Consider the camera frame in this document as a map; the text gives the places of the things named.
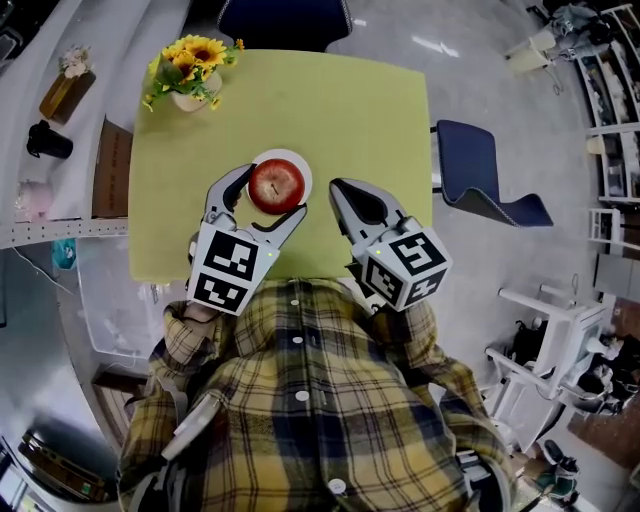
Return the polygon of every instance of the plaid shirt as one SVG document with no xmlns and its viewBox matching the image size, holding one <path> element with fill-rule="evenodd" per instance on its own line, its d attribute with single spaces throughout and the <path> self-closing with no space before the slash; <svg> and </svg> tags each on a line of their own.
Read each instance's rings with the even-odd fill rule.
<svg viewBox="0 0 640 512">
<path fill-rule="evenodd" d="M 264 282 L 237 318 L 199 325 L 185 308 L 165 311 L 152 375 L 185 391 L 190 410 L 207 394 L 222 406 L 179 456 L 182 510 L 463 510 L 464 449 L 497 462 L 513 495 L 473 374 L 436 345 L 424 303 L 371 316 L 336 281 L 292 279 Z M 429 383 L 448 391 L 439 406 Z M 165 464 L 175 428 L 171 395 L 155 384 L 122 452 L 125 510 Z"/>
</svg>

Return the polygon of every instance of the table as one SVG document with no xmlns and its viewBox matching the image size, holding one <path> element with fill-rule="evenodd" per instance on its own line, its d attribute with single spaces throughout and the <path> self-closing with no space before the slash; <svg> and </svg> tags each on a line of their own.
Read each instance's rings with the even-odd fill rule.
<svg viewBox="0 0 640 512">
<path fill-rule="evenodd" d="M 129 184 L 131 275 L 187 279 L 187 249 L 207 190 L 272 148 L 302 155 L 313 173 L 309 212 L 269 277 L 348 276 L 350 244 L 329 204 L 336 177 L 369 181 L 431 225 L 429 114 L 422 73 L 338 55 L 254 50 L 221 70 L 221 105 L 187 114 L 167 98 L 136 120 Z M 277 217 L 247 200 L 239 225 Z"/>
</svg>

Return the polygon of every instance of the cup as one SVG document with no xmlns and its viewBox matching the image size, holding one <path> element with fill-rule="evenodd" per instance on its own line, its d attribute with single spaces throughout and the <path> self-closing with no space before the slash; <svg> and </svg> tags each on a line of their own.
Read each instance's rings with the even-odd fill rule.
<svg viewBox="0 0 640 512">
<path fill-rule="evenodd" d="M 69 158 L 73 142 L 54 132 L 46 121 L 40 121 L 29 128 L 27 151 L 36 158 L 40 158 L 40 153 L 55 158 Z"/>
</svg>

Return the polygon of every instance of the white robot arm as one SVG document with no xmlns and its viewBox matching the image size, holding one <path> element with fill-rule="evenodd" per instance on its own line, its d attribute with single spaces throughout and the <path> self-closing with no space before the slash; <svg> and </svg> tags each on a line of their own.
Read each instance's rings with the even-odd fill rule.
<svg viewBox="0 0 640 512">
<path fill-rule="evenodd" d="M 338 178 L 329 200 L 352 244 L 347 266 L 365 294 L 375 292 L 396 311 L 436 292 L 451 257 L 431 228 L 423 228 L 388 192 L 364 181 Z"/>
<path fill-rule="evenodd" d="M 254 168 L 238 167 L 211 186 L 197 242 L 189 247 L 187 299 L 232 315 L 242 313 L 280 247 L 307 214 L 307 205 L 300 205 L 272 226 L 238 228 L 234 204 Z"/>
</svg>

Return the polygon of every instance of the apple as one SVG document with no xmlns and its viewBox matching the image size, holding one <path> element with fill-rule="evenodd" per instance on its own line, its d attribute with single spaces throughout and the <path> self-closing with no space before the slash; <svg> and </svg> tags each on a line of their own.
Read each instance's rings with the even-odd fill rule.
<svg viewBox="0 0 640 512">
<path fill-rule="evenodd" d="M 288 160 L 265 160 L 256 166 L 249 178 L 249 196 L 264 213 L 287 213 L 300 203 L 303 195 L 304 177 Z"/>
</svg>

